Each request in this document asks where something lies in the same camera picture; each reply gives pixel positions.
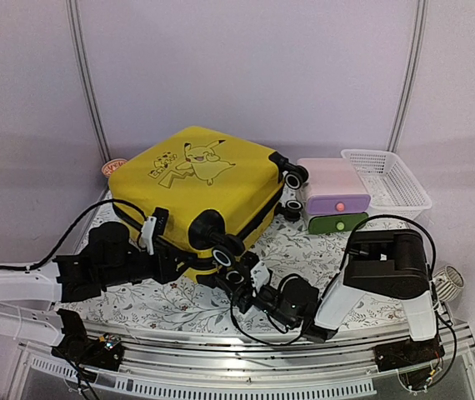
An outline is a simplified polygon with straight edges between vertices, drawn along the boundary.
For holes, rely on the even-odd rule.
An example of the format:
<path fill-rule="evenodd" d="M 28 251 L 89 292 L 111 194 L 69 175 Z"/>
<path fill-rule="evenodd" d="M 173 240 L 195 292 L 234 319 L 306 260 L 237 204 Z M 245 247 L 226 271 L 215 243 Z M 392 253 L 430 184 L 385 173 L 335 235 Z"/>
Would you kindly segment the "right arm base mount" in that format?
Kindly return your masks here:
<path fill-rule="evenodd" d="M 416 368 L 419 364 L 437 362 L 441 367 L 449 367 L 455 361 L 453 348 L 445 349 L 445 334 L 452 334 L 456 322 L 451 318 L 437 321 L 437 333 L 434 338 L 414 341 L 410 337 L 379 344 L 372 349 L 373 361 L 379 372 L 403 368 Z"/>

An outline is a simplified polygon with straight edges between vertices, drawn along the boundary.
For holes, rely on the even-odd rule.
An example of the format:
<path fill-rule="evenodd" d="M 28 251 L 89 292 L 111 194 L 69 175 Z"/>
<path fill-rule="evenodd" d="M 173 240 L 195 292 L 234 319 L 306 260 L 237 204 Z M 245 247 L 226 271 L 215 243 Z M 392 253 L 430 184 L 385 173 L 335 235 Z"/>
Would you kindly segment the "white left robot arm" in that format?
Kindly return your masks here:
<path fill-rule="evenodd" d="M 18 318 L 35 318 L 29 302 L 79 303 L 98 298 L 109 288 L 145 281 L 173 283 L 182 275 L 187 258 L 166 247 L 160 238 L 168 212 L 158 209 L 143 225 L 146 249 L 134 246 L 128 228 L 105 222 L 90 230 L 87 246 L 74 255 L 47 255 L 31 266 L 0 265 L 0 310 L 8 307 Z"/>

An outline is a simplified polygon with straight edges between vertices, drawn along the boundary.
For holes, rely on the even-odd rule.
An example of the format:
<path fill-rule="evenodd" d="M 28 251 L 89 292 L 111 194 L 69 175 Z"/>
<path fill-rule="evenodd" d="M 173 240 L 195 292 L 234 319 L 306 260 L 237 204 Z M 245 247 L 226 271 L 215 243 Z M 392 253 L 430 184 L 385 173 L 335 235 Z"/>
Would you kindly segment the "yellow Pikachu suitcase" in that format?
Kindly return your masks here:
<path fill-rule="evenodd" d="M 207 259 L 206 270 L 183 272 L 197 280 L 232 268 L 280 211 L 284 189 L 298 190 L 308 177 L 273 148 L 193 126 L 127 161 L 108 186 L 116 216 L 142 249 L 143 224 L 167 211 L 164 246 Z"/>

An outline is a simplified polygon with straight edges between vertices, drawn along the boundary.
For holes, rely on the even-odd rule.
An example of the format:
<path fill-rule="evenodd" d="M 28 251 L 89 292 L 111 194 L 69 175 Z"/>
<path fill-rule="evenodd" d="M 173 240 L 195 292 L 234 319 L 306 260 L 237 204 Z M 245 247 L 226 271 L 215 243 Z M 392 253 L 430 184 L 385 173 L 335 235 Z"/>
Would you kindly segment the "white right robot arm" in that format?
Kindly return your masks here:
<path fill-rule="evenodd" d="M 412 229 L 353 232 L 341 270 L 325 290 L 293 273 L 272 287 L 271 271 L 251 252 L 235 267 L 204 278 L 220 288 L 232 311 L 250 308 L 280 323 L 299 328 L 300 337 L 325 342 L 366 295 L 395 299 L 402 305 L 410 338 L 402 345 L 408 363 L 420 363 L 433 351 L 438 323 L 433 310 L 430 267 L 422 235 Z"/>

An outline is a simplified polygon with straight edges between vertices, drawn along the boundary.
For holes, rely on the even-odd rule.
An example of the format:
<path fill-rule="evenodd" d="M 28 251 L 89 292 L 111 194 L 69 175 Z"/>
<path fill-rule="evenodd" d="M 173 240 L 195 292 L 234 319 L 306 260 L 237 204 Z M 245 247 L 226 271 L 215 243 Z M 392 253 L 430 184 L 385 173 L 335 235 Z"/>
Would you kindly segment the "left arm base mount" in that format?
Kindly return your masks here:
<path fill-rule="evenodd" d="M 124 348 L 119 341 L 110 341 L 107 336 L 89 338 L 71 335 L 52 347 L 51 354 L 76 367 L 89 366 L 117 372 L 123 360 Z"/>

